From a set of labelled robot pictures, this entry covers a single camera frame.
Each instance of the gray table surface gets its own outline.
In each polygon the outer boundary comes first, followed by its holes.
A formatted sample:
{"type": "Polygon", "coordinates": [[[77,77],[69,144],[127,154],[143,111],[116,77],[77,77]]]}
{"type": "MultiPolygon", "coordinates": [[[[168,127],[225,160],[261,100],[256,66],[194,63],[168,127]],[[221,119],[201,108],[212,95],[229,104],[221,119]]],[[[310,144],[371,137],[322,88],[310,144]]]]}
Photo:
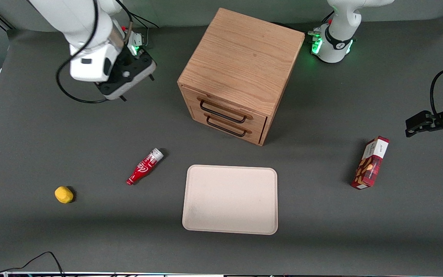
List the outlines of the gray table surface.
{"type": "MultiPolygon", "coordinates": [[[[204,30],[152,30],[155,81],[100,105],[57,88],[68,55],[61,34],[10,34],[0,74],[0,270],[51,250],[66,271],[443,275],[443,134],[404,134],[405,119],[429,109],[443,70],[443,18],[363,23],[336,65],[305,44],[263,147],[190,118],[176,81],[204,30]],[[391,140],[381,172],[357,191],[350,180],[377,135],[391,140]],[[127,186],[154,147],[167,157],[127,186]],[[274,168],[276,234],[185,230],[193,164],[274,168]],[[61,185],[75,188],[75,203],[56,201],[61,185]]],[[[63,75],[70,92],[100,98],[63,75]]],[[[441,109],[443,77],[435,97],[441,109]]],[[[56,267],[47,257],[28,270],[56,267]]]]}

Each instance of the plastic tray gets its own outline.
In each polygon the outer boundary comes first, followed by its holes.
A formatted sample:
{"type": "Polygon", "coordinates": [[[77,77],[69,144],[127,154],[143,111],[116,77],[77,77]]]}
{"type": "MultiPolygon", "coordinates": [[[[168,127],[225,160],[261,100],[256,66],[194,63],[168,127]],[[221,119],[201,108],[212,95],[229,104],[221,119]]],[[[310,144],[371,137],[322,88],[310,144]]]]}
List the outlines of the plastic tray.
{"type": "Polygon", "coordinates": [[[190,231],[273,235],[277,184],[272,168],[192,165],[182,225],[190,231]]]}

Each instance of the black metal handle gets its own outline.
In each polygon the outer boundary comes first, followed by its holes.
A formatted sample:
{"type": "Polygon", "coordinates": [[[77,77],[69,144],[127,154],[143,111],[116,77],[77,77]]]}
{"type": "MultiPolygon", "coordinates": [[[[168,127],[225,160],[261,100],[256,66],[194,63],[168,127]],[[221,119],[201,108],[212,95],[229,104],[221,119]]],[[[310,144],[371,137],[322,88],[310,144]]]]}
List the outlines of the black metal handle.
{"type": "Polygon", "coordinates": [[[227,115],[221,114],[221,113],[219,113],[219,112],[215,112],[215,111],[212,110],[212,109],[205,108],[205,107],[203,107],[203,104],[204,104],[204,100],[201,100],[201,103],[199,104],[199,107],[200,107],[202,110],[204,110],[205,112],[212,113],[212,114],[217,115],[217,116],[219,116],[219,117],[221,117],[221,118],[225,118],[225,119],[227,119],[227,120],[230,120],[230,121],[232,121],[232,122],[239,123],[239,124],[244,123],[244,121],[246,121],[246,118],[247,118],[246,116],[244,116],[244,118],[242,118],[242,120],[237,120],[237,119],[235,119],[235,118],[231,118],[230,116],[227,116],[227,115]]]}
{"type": "Polygon", "coordinates": [[[236,133],[234,131],[230,131],[227,128],[223,128],[222,126],[218,126],[216,124],[213,124],[213,123],[210,122],[210,116],[209,115],[206,117],[206,123],[208,123],[208,125],[210,125],[210,126],[213,126],[214,128],[219,128],[222,131],[225,131],[227,133],[231,133],[232,135],[236,135],[238,137],[244,137],[246,135],[246,132],[247,132],[246,130],[244,130],[244,133],[236,133]]]}

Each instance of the yellow fruit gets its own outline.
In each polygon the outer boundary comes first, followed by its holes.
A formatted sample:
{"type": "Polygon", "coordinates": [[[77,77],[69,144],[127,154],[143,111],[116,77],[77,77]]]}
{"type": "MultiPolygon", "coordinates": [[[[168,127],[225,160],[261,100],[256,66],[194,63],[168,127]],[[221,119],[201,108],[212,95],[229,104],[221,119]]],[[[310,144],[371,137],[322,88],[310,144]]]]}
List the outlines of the yellow fruit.
{"type": "Polygon", "coordinates": [[[54,195],[58,199],[59,202],[67,204],[73,200],[73,193],[67,188],[60,186],[56,191],[54,192],[54,195]]]}

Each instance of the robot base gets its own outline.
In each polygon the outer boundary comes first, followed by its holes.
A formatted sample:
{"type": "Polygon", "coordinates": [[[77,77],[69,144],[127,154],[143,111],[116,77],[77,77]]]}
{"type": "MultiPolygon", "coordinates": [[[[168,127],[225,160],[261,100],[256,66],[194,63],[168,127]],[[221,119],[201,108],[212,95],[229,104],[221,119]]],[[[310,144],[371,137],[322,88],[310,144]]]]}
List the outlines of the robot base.
{"type": "Polygon", "coordinates": [[[353,40],[351,40],[348,44],[343,43],[341,49],[334,49],[333,44],[326,39],[325,35],[323,35],[328,26],[329,24],[325,23],[320,27],[314,29],[314,31],[317,32],[319,36],[318,40],[313,44],[311,53],[315,56],[318,56],[318,58],[323,62],[337,63],[340,62],[346,56],[346,54],[350,52],[350,47],[353,43],[353,40]]]}

